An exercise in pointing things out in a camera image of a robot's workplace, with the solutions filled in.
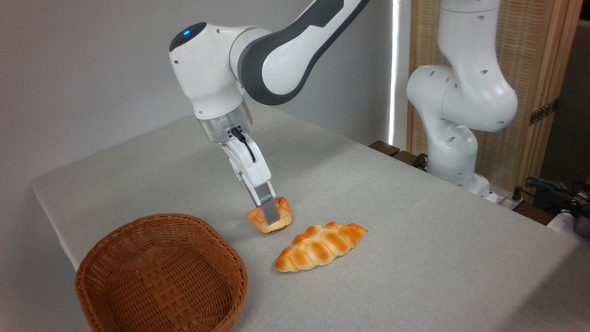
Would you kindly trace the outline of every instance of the pastry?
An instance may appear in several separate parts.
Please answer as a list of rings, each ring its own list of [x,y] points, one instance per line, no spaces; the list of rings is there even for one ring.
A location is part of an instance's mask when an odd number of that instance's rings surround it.
[[[347,254],[367,232],[357,224],[310,226],[297,235],[291,245],[277,258],[274,267],[281,272],[297,272],[331,263]]]
[[[250,222],[254,227],[263,233],[270,233],[275,230],[281,229],[293,220],[293,214],[291,213],[291,207],[289,202],[284,197],[277,197],[274,199],[274,204],[277,206],[279,220],[269,225],[264,218],[264,213],[260,207],[246,213],[246,218],[250,219]]]

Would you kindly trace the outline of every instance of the second robotic arm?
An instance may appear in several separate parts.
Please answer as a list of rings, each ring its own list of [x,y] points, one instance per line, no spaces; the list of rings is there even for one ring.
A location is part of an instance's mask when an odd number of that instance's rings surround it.
[[[514,118],[517,97],[496,59],[500,0],[441,0],[438,47],[451,63],[422,66],[408,81],[408,100],[428,139],[428,172],[494,200],[475,174],[477,140],[471,129],[497,132]]]

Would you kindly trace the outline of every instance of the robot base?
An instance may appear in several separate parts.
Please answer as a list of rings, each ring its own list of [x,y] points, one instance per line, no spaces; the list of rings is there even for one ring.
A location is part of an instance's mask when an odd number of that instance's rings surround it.
[[[490,189],[490,182],[479,174],[474,173],[472,176],[464,180],[447,182],[456,185],[457,187],[461,187],[472,194],[485,198],[488,201],[495,203],[498,200],[498,195],[494,194]]]

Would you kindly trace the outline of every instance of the silver metal ring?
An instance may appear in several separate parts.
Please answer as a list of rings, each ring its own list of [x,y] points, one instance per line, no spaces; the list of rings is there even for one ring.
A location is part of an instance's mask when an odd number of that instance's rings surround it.
[[[232,138],[232,128],[238,128],[242,133],[247,134],[252,125],[252,115],[248,110],[246,102],[242,102],[236,109],[210,120],[199,120],[205,136],[213,143],[227,142]]]

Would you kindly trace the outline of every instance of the bamboo panel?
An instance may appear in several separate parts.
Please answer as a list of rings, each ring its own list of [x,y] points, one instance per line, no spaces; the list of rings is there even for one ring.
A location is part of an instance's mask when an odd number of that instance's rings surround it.
[[[573,37],[578,26],[578,13],[582,8],[582,0],[569,1],[567,5],[567,13],[563,25],[562,35],[560,37],[559,48],[551,72],[551,80],[549,82],[546,100],[555,100],[561,91],[563,85],[563,77],[568,66],[569,54],[572,49]],[[536,140],[535,152],[533,153],[533,160],[530,164],[529,175],[538,177],[541,173],[543,160],[545,159],[545,151],[547,143],[549,142],[549,135],[553,125],[554,114],[542,120],[542,128],[539,132],[539,137]]]
[[[539,52],[543,54],[542,61],[540,62],[539,78],[535,87],[535,93],[533,96],[533,105],[530,109],[531,112],[543,107],[548,104],[548,90],[549,82],[551,78],[552,68],[555,65],[556,56],[558,53],[559,42],[563,31],[563,26],[566,20],[567,13],[567,1],[555,1],[552,6],[548,8],[547,22],[549,22],[549,28],[546,34],[546,43],[543,49]],[[536,123],[534,126],[523,127],[526,130],[526,141],[522,149],[522,155],[520,158],[520,167],[517,170],[517,177],[515,185],[522,185],[525,179],[530,174],[530,169],[535,158],[535,149],[537,141],[544,128],[546,121]]]
[[[519,108],[507,129],[498,133],[474,133],[479,142],[476,171],[501,188],[511,190],[519,183],[522,169],[527,168],[524,164],[531,162],[535,155],[535,150],[528,147],[533,147],[539,139],[539,131],[529,128],[530,115],[553,95],[549,91],[556,85],[549,87],[549,82],[555,81],[551,75],[554,70],[550,70],[555,67],[555,58],[569,54],[560,45],[561,36],[566,33],[566,17],[575,10],[569,8],[568,2],[572,1],[506,0],[500,7],[497,56],[503,74],[518,95]],[[437,46],[439,8],[440,0],[414,2],[411,71],[426,64],[448,65]],[[412,107],[408,126],[407,150],[413,154],[427,153],[424,128]],[[523,153],[527,154],[526,158],[522,158]]]

